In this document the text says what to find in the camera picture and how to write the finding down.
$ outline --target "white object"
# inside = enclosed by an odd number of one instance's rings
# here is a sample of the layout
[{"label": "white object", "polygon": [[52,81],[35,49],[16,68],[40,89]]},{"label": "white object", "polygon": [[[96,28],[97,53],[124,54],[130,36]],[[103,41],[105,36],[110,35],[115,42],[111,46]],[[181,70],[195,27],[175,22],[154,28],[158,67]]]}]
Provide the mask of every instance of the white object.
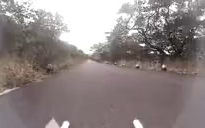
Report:
[{"label": "white object", "polygon": [[69,128],[70,123],[68,121],[64,121],[61,128]]},{"label": "white object", "polygon": [[135,67],[136,67],[136,68],[139,68],[139,64],[136,64]]},{"label": "white object", "polygon": [[166,66],[165,64],[162,65],[162,68],[163,68],[163,69],[166,68],[166,67],[167,67],[167,66]]},{"label": "white object", "polygon": [[133,120],[133,125],[135,128],[143,128],[142,123],[138,119]]}]

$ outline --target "vegetation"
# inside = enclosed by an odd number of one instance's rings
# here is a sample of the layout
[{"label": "vegetation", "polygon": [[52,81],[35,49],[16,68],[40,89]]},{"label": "vegetation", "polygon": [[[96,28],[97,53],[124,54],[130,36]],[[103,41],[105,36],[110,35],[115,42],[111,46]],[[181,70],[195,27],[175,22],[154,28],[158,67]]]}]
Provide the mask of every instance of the vegetation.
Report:
[{"label": "vegetation", "polygon": [[119,10],[106,43],[93,56],[116,62],[205,60],[205,0],[135,0]]},{"label": "vegetation", "polygon": [[28,2],[0,0],[0,70],[5,85],[38,78],[47,64],[60,69],[70,59],[83,58],[81,50],[59,40],[63,32],[69,30],[61,15],[34,9]]}]

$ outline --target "asphalt road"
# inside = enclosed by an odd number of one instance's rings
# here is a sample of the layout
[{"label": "asphalt road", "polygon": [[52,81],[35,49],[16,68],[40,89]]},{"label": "asphalt road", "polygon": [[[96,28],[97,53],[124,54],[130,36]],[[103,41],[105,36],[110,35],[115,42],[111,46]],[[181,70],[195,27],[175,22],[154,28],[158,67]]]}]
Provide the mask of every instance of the asphalt road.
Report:
[{"label": "asphalt road", "polygon": [[0,96],[0,128],[205,128],[205,77],[87,61]]}]

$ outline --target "roadside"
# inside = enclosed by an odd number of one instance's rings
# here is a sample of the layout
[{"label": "roadside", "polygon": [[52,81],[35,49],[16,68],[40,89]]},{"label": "roadside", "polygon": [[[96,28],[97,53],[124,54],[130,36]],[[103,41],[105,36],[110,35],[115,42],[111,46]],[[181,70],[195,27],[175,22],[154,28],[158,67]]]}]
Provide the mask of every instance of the roadside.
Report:
[{"label": "roadside", "polygon": [[85,58],[70,58],[56,65],[56,70],[53,73],[47,73],[45,69],[36,68],[35,65],[27,62],[11,61],[5,65],[0,65],[0,95],[29,83],[42,81],[83,61],[85,61]]}]

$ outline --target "tree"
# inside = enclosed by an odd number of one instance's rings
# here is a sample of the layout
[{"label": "tree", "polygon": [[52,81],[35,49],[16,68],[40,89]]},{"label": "tree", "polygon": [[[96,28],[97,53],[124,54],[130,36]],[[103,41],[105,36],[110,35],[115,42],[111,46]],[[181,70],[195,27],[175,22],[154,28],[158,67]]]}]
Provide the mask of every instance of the tree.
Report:
[{"label": "tree", "polygon": [[198,38],[205,38],[203,0],[136,0],[134,4],[123,4],[119,14],[108,36],[113,58],[126,56],[128,40],[132,40],[145,44],[138,47],[137,54],[153,53],[161,63],[167,57],[193,60],[201,46]]}]

